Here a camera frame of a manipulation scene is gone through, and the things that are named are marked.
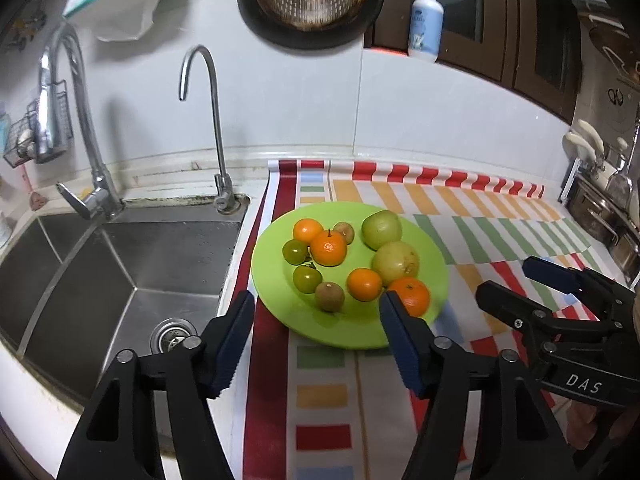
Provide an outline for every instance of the drain strainer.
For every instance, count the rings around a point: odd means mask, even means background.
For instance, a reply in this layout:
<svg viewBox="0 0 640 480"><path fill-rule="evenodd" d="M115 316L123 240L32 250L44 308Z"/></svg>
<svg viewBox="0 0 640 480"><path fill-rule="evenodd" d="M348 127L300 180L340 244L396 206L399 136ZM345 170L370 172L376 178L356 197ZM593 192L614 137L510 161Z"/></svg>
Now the drain strainer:
<svg viewBox="0 0 640 480"><path fill-rule="evenodd" d="M158 324L151 333L151 352L163 354L173 349L183 339L191 335L198 335L195 327L186 319L172 317Z"/></svg>

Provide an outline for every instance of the orange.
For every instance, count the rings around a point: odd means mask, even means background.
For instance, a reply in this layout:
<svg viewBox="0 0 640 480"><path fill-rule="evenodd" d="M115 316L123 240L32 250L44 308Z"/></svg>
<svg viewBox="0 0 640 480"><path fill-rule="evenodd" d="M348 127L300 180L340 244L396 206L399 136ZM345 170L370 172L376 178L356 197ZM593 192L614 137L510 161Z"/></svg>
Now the orange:
<svg viewBox="0 0 640 480"><path fill-rule="evenodd" d="M410 316L420 317L427 312L431 293L417 278L398 278L393 280L386 290L394 290L398 293Z"/></svg>
<svg viewBox="0 0 640 480"><path fill-rule="evenodd" d="M347 242L338 231L322 231L309 244L311 257L325 267L340 265L347 255Z"/></svg>
<svg viewBox="0 0 640 480"><path fill-rule="evenodd" d="M293 226L293 237L309 245L322 232L322 224L312 218L303 218Z"/></svg>
<svg viewBox="0 0 640 480"><path fill-rule="evenodd" d="M347 290L358 301L373 301L382 290L382 278L371 269L353 269L347 276Z"/></svg>

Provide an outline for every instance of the kitchen sink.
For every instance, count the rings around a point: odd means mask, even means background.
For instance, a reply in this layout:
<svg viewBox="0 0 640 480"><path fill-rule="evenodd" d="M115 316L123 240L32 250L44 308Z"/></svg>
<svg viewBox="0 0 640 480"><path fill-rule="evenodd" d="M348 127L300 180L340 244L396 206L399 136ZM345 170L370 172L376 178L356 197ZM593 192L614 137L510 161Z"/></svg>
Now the kitchen sink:
<svg viewBox="0 0 640 480"><path fill-rule="evenodd" d="M0 333L37 375L84 405L121 349L170 351L217 314L248 199L238 204L229 214L211 200L127 205L109 222L38 218L0 265ZM164 392L156 418L170 448Z"/></svg>

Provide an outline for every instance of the cabinet door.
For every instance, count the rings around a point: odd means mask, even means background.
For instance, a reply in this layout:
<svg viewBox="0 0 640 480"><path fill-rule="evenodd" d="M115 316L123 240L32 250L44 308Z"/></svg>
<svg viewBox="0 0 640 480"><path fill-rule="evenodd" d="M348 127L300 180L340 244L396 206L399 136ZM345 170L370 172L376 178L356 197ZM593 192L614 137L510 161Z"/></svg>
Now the cabinet door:
<svg viewBox="0 0 640 480"><path fill-rule="evenodd" d="M519 0L513 87L571 123L580 77L580 24L568 0Z"/></svg>
<svg viewBox="0 0 640 480"><path fill-rule="evenodd" d="M385 0L372 44L406 51L414 0ZM438 0L444 21L438 61L500 81L505 53L506 0Z"/></svg>

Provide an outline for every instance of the water faucet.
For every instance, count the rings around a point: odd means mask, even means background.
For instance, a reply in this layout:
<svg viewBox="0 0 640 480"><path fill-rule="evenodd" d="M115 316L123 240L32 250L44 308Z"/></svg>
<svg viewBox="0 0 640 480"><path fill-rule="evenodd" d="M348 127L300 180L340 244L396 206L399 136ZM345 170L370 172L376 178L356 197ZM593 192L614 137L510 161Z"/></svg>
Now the water faucet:
<svg viewBox="0 0 640 480"><path fill-rule="evenodd" d="M211 89L211 112L213 114L213 134L216 138L216 151L218 152L218 166L220 173L215 176L218 196L214 204L218 211L230 211L236 204L233 183L231 177L226 172L225 152L222 147L222 133L220 132L220 115L218 112L218 80L216 78L216 66L213 63L211 53L204 45L196 45L190 48L182 60L182 70L180 71L180 88L178 98L184 101L187 98L187 88L189 87L189 74L191 73L191 63L197 53L201 53L207 64L209 72L209 86Z"/></svg>
<svg viewBox="0 0 640 480"><path fill-rule="evenodd" d="M82 62L82 51L80 50L78 35L72 25L64 20L47 41L40 58L38 70L40 96L36 115L36 131L34 133L36 144L35 160L37 164L42 164L66 152L66 136L60 129L58 122L60 104L56 95L60 44L64 45L66 55L69 58L69 65L71 66L80 131L82 140L84 140L86 154L91 164L94 190L81 199L61 182L57 183L56 187L69 205L82 218L89 220L98 211L104 211L105 215L112 217L121 211L123 205L113 185L111 173L109 173L102 161L100 150L98 149L98 141L95 138L94 122L89 111L84 82L84 62Z"/></svg>

